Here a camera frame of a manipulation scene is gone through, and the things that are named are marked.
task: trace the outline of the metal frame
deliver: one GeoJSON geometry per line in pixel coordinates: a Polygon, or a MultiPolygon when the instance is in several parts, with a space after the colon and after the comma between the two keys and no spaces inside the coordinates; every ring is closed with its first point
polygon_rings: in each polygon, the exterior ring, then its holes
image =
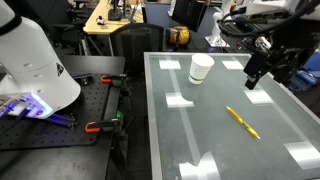
{"type": "MultiPolygon", "coordinates": [[[[146,89],[147,89],[147,103],[148,103],[148,120],[149,120],[149,136],[150,136],[150,151],[151,151],[151,167],[152,167],[152,179],[162,180],[162,167],[160,159],[160,147],[158,139],[158,129],[155,114],[155,103],[153,96],[153,85],[152,85],[152,74],[150,68],[150,55],[161,55],[161,56],[181,56],[181,55],[192,55],[194,53],[162,53],[162,52],[145,52],[144,53],[144,64],[146,73],[146,89]]],[[[219,56],[247,56],[251,57],[250,54],[238,54],[238,53],[206,53],[208,55],[219,55],[219,56]]],[[[270,78],[273,78],[271,73],[267,73],[270,78]]],[[[320,119],[305,106],[295,95],[293,95],[284,85],[277,83],[280,88],[288,94],[308,115],[310,115],[319,125],[320,119]]]]}

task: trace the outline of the yellow pen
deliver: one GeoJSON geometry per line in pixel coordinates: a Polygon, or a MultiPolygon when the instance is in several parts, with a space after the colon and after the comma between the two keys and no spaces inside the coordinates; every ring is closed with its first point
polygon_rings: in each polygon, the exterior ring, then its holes
{"type": "Polygon", "coordinates": [[[252,136],[260,139],[258,133],[254,129],[252,129],[252,127],[250,127],[249,124],[247,124],[236,112],[234,112],[234,110],[232,110],[229,106],[226,106],[226,108],[230,112],[230,114],[235,117],[252,136]]]}

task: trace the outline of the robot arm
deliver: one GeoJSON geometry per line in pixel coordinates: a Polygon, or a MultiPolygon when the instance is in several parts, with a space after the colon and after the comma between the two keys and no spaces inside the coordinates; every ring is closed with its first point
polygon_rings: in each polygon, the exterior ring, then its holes
{"type": "Polygon", "coordinates": [[[71,104],[80,86],[65,70],[45,33],[35,22],[21,18],[0,0],[0,117],[19,115],[45,119],[71,104]]]}
{"type": "MultiPolygon", "coordinates": [[[[264,3],[261,0],[257,2],[254,5],[264,3]]],[[[256,50],[244,69],[248,75],[246,86],[249,89],[253,89],[259,79],[270,71],[273,72],[275,81],[285,82],[308,60],[320,42],[320,0],[266,1],[269,7],[272,2],[277,5],[273,6],[273,10],[279,12],[280,9],[287,18],[265,29],[239,34],[225,28],[226,23],[236,21],[226,20],[231,15],[253,15],[252,10],[248,9],[252,4],[240,7],[219,22],[221,32],[227,36],[256,39],[256,50]]]]}

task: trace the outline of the white cup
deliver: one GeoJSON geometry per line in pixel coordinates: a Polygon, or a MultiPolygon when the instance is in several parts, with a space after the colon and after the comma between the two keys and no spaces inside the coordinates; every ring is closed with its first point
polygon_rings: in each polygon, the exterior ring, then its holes
{"type": "Polygon", "coordinates": [[[189,81],[193,84],[201,84],[213,65],[214,60],[209,55],[202,53],[194,54],[192,56],[189,81]]]}

